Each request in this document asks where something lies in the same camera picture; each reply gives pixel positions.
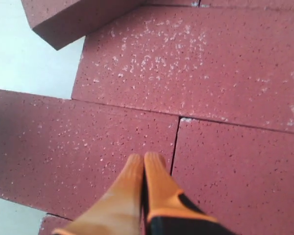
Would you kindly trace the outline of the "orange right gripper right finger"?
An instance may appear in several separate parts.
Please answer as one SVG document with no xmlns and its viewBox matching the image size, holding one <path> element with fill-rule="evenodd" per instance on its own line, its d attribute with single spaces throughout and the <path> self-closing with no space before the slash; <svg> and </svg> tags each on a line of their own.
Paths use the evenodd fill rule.
<svg viewBox="0 0 294 235">
<path fill-rule="evenodd" d="M 218 221 L 200 211 L 184 194 L 156 152 L 144 155 L 145 234 L 221 235 Z"/>
</svg>

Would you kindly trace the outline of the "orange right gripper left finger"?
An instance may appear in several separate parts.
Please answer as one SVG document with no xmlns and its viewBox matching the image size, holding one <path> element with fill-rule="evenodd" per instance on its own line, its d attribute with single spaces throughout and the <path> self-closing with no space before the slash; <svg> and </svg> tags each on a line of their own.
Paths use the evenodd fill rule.
<svg viewBox="0 0 294 235">
<path fill-rule="evenodd" d="M 107 192 L 85 213 L 54 235 L 139 235 L 144 160 L 131 154 Z"/>
</svg>

